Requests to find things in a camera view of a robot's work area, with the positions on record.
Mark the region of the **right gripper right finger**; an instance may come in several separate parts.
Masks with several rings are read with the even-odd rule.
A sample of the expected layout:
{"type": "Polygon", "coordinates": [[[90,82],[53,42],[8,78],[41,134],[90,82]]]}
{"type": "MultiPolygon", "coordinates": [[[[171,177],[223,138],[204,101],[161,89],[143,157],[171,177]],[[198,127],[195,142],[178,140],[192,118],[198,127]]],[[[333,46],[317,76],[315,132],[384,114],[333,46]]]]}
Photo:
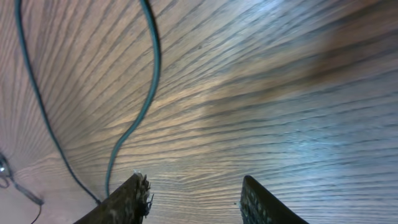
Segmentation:
{"type": "Polygon", "coordinates": [[[243,179],[239,209],[244,224],[308,224],[250,175],[243,179]]]}

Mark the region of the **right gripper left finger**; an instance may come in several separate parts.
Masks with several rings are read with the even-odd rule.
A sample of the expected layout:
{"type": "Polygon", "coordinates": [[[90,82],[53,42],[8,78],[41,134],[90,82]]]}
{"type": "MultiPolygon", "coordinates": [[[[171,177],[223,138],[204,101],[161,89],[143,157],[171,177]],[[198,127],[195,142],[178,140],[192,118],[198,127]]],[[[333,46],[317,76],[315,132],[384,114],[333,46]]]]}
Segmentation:
{"type": "Polygon", "coordinates": [[[142,224],[151,210],[153,197],[147,176],[135,172],[109,198],[74,224],[142,224]]]}

